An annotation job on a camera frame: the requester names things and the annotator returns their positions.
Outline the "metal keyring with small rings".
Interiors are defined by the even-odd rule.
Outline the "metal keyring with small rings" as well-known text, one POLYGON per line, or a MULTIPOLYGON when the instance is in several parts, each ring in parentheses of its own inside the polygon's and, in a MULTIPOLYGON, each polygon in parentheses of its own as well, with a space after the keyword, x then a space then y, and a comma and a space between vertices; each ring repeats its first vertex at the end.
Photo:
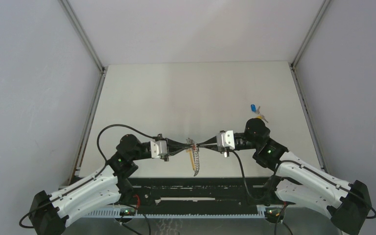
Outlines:
POLYGON ((196 177, 199 174, 200 171, 200 156, 199 156, 199 147, 197 146, 197 143, 187 138, 187 143, 190 145, 189 148, 186 149, 186 152, 189 154, 191 166, 194 172, 194 177, 196 177))

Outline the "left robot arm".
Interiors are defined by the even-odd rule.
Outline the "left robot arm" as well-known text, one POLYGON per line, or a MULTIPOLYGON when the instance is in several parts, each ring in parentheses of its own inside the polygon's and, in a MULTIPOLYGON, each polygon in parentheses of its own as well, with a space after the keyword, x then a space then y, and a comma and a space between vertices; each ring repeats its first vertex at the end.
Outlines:
POLYGON ((76 220, 108 204, 124 205, 123 214, 130 215, 141 205, 140 196, 128 180, 138 169, 134 162, 165 160, 192 146, 162 136, 142 143, 135 135, 125 135, 116 146, 115 154, 94 173, 58 191, 37 193, 19 226, 34 229, 38 235, 61 235, 76 220), (26 218, 30 226, 23 224, 26 218))

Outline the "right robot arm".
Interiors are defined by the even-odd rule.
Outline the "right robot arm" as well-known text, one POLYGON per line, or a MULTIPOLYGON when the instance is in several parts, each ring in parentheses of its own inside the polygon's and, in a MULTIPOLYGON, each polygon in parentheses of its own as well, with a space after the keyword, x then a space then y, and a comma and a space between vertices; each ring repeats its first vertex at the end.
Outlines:
POLYGON ((297 157, 288 148, 270 137, 270 129, 260 118, 251 118, 244 132, 220 131, 215 137, 196 144, 224 154, 237 156, 240 150, 255 150, 258 165, 273 171, 261 196, 245 191, 253 202, 269 206, 282 201, 316 211, 348 235, 359 234, 365 220, 375 219, 368 187, 361 181, 334 177, 297 157))

